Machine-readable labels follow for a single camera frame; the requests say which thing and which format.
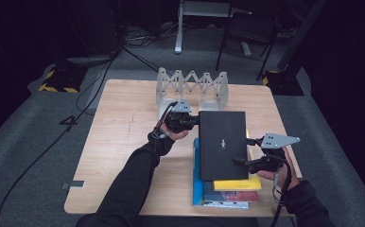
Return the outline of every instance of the laptop logo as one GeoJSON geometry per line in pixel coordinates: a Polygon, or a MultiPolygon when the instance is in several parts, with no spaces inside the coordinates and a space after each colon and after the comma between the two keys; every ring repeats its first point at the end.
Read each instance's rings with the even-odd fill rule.
{"type": "Polygon", "coordinates": [[[221,140],[221,148],[226,148],[226,142],[224,142],[224,140],[221,140]]]}

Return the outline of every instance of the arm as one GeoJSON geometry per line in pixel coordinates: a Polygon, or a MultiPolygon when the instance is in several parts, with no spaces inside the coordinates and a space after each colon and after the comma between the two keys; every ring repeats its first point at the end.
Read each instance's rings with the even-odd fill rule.
{"type": "Polygon", "coordinates": [[[286,208],[290,214],[295,214],[298,226],[335,226],[308,181],[300,182],[287,191],[286,208]]]}
{"type": "MultiPolygon", "coordinates": [[[[330,220],[327,209],[316,197],[315,189],[308,181],[300,182],[295,173],[292,160],[286,148],[283,148],[287,162],[291,168],[291,184],[288,186],[286,196],[286,208],[290,214],[297,217],[298,226],[302,227],[330,227],[335,226],[330,220]]],[[[282,187],[287,177],[287,166],[283,165],[278,170],[279,183],[282,187]]],[[[275,172],[258,171],[257,174],[268,180],[273,180],[275,172]]]]}
{"type": "Polygon", "coordinates": [[[170,133],[156,140],[150,133],[148,142],[132,153],[113,181],[89,226],[132,226],[147,198],[160,157],[168,154],[175,140],[187,134],[188,131],[170,133]]]}

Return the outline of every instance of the hand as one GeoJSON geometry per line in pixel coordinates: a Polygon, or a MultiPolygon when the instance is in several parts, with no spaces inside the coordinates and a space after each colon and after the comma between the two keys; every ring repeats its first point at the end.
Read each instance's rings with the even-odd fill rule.
{"type": "Polygon", "coordinates": [[[164,132],[168,132],[168,137],[170,137],[170,139],[172,139],[174,141],[183,139],[188,134],[188,131],[180,131],[179,133],[174,133],[174,132],[170,131],[165,124],[162,124],[160,129],[164,132]]]}
{"type": "MultiPolygon", "coordinates": [[[[289,157],[288,150],[286,149],[286,147],[283,147],[283,151],[284,151],[284,154],[286,155],[286,159],[287,159],[287,162],[289,164],[289,167],[291,168],[291,183],[289,184],[288,189],[287,189],[287,190],[289,190],[289,189],[293,188],[294,186],[298,185],[300,183],[300,181],[297,178],[297,173],[295,172],[294,164],[292,164],[292,160],[289,157]]],[[[287,166],[283,165],[282,167],[280,167],[277,170],[277,172],[279,173],[279,183],[278,183],[278,185],[279,185],[279,187],[283,187],[284,182],[285,182],[286,177],[287,177],[287,166]]],[[[259,177],[262,177],[262,178],[265,178],[267,180],[273,181],[274,176],[276,175],[276,172],[268,172],[268,171],[265,171],[265,170],[259,170],[257,172],[257,175],[259,177]]]]}

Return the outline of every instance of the black sleeve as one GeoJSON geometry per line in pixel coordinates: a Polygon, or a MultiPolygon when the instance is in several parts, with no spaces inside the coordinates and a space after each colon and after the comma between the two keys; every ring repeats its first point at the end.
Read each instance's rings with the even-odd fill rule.
{"type": "Polygon", "coordinates": [[[290,214],[295,214],[298,226],[335,226],[329,218],[327,209],[316,197],[315,189],[308,181],[303,181],[287,191],[286,208],[290,214]]]}
{"type": "Polygon", "coordinates": [[[133,226],[147,198],[154,168],[173,144],[168,137],[155,140],[150,133],[148,143],[133,152],[113,181],[89,226],[133,226]]]}

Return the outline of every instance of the book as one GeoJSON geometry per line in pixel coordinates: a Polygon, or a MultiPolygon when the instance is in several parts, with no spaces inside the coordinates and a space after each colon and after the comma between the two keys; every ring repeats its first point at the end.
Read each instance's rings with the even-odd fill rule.
{"type": "MultiPolygon", "coordinates": [[[[247,146],[248,161],[253,160],[253,150],[251,146],[247,146]]],[[[249,174],[246,180],[230,180],[230,181],[214,181],[215,191],[259,191],[262,189],[260,178],[257,174],[249,174]]]]}
{"type": "Polygon", "coordinates": [[[258,202],[257,191],[216,191],[213,182],[203,182],[204,201],[258,202]]]}
{"type": "Polygon", "coordinates": [[[206,201],[204,199],[204,183],[200,179],[200,142],[196,138],[194,140],[194,170],[193,170],[193,206],[223,207],[233,209],[249,209],[248,202],[241,201],[206,201]]]}
{"type": "Polygon", "coordinates": [[[245,113],[200,111],[199,117],[200,179],[248,179],[248,168],[234,161],[248,158],[245,113]]]}

